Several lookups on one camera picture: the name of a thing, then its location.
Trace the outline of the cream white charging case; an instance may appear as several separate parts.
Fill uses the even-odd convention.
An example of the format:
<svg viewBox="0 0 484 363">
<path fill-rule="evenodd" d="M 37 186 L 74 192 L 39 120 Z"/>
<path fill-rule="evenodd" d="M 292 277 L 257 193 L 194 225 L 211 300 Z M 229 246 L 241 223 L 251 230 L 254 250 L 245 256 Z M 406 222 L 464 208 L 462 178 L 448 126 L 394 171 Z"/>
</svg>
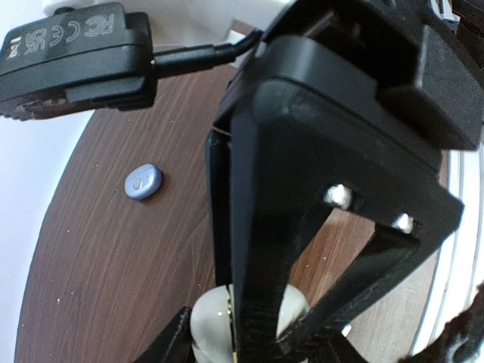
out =
<svg viewBox="0 0 484 363">
<path fill-rule="evenodd" d="M 234 285 L 215 287 L 194 304 L 190 317 L 191 349 L 196 362 L 246 362 L 247 353 L 270 346 L 309 312 L 303 293 L 288 284 L 278 310 L 260 311 L 236 299 Z"/>
</svg>

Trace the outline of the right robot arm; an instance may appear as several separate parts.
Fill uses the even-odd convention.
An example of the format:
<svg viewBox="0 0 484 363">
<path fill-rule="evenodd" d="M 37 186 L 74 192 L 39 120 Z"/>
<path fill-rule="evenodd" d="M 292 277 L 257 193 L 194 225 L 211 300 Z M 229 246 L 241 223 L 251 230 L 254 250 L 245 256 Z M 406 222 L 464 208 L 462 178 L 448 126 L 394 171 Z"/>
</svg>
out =
<svg viewBox="0 0 484 363">
<path fill-rule="evenodd" d="M 483 118 L 483 3 L 459 22 L 428 1 L 126 1 L 150 18 L 160 78 L 248 54 L 206 140 L 222 332 L 182 309 L 141 362 L 360 362 L 343 326 L 455 231 L 443 150 L 474 150 Z M 302 318 L 278 327 L 290 270 L 333 209 L 372 238 Z"/>
</svg>

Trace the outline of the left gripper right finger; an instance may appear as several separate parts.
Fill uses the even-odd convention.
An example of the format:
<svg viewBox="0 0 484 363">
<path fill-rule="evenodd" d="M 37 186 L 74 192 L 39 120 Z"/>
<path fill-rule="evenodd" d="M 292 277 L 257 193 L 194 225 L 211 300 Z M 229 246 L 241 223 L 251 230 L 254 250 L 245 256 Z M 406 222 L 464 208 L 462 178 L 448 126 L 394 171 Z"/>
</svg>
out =
<svg viewBox="0 0 484 363">
<path fill-rule="evenodd" d="M 278 341 L 276 362 L 367 362 L 348 341 L 347 325 L 323 327 L 308 333 L 301 324 L 284 332 Z"/>
</svg>

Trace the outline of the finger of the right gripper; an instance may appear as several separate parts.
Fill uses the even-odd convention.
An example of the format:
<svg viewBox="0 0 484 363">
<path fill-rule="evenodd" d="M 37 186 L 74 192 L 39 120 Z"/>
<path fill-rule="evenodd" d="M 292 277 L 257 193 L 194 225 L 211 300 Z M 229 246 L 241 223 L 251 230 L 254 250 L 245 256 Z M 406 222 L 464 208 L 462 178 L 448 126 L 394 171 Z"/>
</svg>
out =
<svg viewBox="0 0 484 363">
<path fill-rule="evenodd" d="M 458 227 L 463 205 L 437 181 L 441 159 L 395 118 L 362 116 L 289 79 L 257 84 L 231 118 L 236 299 L 278 310 L 293 264 L 341 208 L 372 220 L 374 235 L 298 324 L 312 333 L 360 315 Z M 275 362 L 282 335 L 266 359 L 256 348 L 246 362 Z"/>
<path fill-rule="evenodd" d="M 232 283 L 231 276 L 231 138 L 221 132 L 206 137 L 206 186 L 213 238 L 215 283 Z"/>
</svg>

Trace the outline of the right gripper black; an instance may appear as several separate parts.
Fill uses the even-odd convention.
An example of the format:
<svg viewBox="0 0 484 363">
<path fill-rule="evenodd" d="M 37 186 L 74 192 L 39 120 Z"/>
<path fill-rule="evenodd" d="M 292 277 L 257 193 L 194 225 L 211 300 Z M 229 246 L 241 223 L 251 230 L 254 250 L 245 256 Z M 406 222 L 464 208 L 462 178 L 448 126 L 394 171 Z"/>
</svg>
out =
<svg viewBox="0 0 484 363">
<path fill-rule="evenodd" d="M 265 79 L 325 90 L 362 116 L 397 119 L 443 150 L 473 150 L 483 129 L 483 3 L 444 20 L 427 1 L 297 1 L 236 72 L 216 127 Z"/>
</svg>

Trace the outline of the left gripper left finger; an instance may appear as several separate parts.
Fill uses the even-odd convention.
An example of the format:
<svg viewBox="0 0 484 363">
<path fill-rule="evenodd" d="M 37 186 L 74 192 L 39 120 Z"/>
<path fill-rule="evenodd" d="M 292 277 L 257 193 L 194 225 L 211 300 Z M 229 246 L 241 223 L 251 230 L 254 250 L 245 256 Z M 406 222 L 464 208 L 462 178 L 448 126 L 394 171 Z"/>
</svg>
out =
<svg viewBox="0 0 484 363">
<path fill-rule="evenodd" d="M 191 308 L 181 308 L 134 363 L 195 362 L 190 317 Z"/>
</svg>

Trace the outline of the lavender earbud charging case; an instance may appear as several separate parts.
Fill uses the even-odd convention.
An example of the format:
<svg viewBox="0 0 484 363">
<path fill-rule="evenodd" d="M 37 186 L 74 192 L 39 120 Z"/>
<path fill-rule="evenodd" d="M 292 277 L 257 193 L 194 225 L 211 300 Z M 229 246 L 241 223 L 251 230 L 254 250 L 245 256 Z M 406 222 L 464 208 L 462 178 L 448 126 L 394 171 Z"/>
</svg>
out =
<svg viewBox="0 0 484 363">
<path fill-rule="evenodd" d="M 133 169 L 124 182 L 126 196 L 132 200 L 144 200 L 158 192 L 163 185 L 163 172 L 152 163 Z"/>
</svg>

